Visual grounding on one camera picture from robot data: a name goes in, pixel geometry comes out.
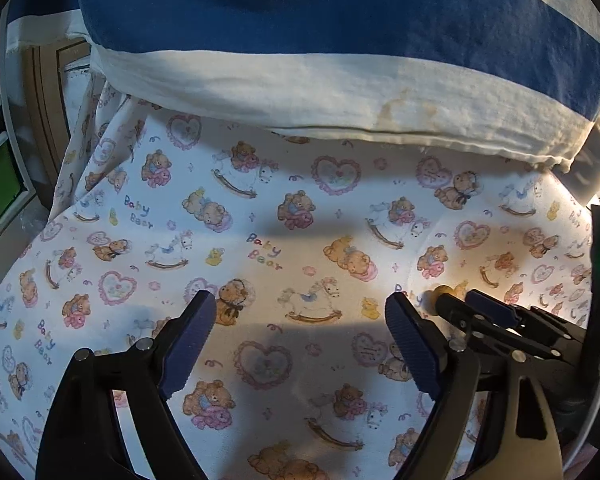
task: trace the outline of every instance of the cable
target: cable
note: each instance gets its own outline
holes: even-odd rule
[[[600,375],[600,364],[598,365],[598,373]],[[576,457],[583,444],[585,443],[587,437],[589,436],[589,431],[591,431],[591,427],[593,426],[593,422],[596,420],[596,415],[598,414],[598,410],[600,409],[600,380],[598,381],[598,387],[596,388],[596,393],[593,395],[593,399],[591,400],[591,406],[589,407],[589,411],[587,412],[587,417],[580,428],[580,432],[575,439],[575,444],[571,447],[571,451],[568,456],[562,463],[562,472],[564,473],[573,462],[573,459]]]

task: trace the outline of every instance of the yellow duck print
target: yellow duck print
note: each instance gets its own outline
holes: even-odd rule
[[[551,207],[549,208],[549,211],[546,212],[546,217],[549,220],[555,220],[556,218],[558,218],[559,210],[560,210],[560,202],[557,202],[554,200],[551,204]]]
[[[220,265],[220,263],[222,263],[223,254],[224,249],[222,247],[213,248],[209,251],[209,256],[206,257],[205,263],[213,267]]]
[[[378,302],[373,298],[362,298],[362,311],[360,313],[369,319],[378,319],[380,317]]]

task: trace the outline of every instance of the printed fabric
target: printed fabric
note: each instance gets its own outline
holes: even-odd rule
[[[280,136],[95,75],[77,124],[51,220],[0,284],[0,448],[26,479],[75,350],[155,337],[198,290],[215,295],[216,324],[169,406],[210,479],[395,475],[432,401],[384,324],[394,291],[449,338],[427,303],[439,285],[586,326],[590,214],[550,173]],[[483,411],[479,397],[452,477]],[[152,478],[137,438],[126,444]]]

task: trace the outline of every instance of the pillow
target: pillow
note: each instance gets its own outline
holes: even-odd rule
[[[77,1],[121,91],[283,135],[566,170],[600,114],[590,0]]]

